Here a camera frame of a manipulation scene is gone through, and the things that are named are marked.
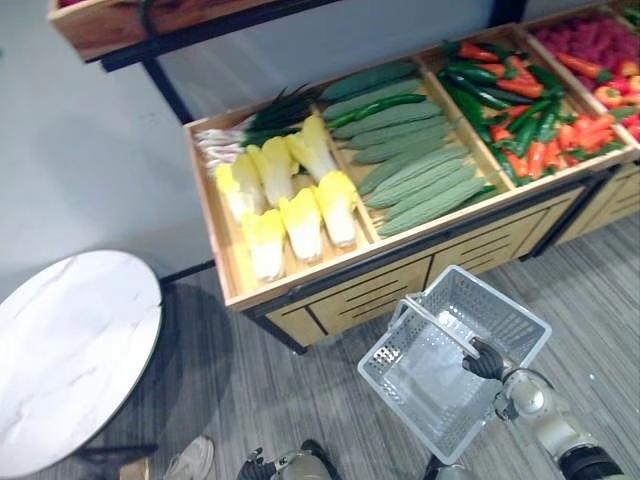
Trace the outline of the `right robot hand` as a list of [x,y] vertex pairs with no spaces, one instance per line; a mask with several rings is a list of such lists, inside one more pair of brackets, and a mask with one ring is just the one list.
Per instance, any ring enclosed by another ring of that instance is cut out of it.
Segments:
[[479,356],[474,358],[466,355],[462,360],[462,367],[480,378],[501,381],[505,365],[499,352],[479,338],[474,338],[471,345],[478,351]]

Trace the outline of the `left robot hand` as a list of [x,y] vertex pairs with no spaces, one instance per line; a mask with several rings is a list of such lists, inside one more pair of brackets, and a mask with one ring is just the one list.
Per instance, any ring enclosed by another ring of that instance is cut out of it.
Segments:
[[262,453],[263,448],[258,447],[248,454],[237,480],[270,480],[277,473],[274,462],[265,462]]

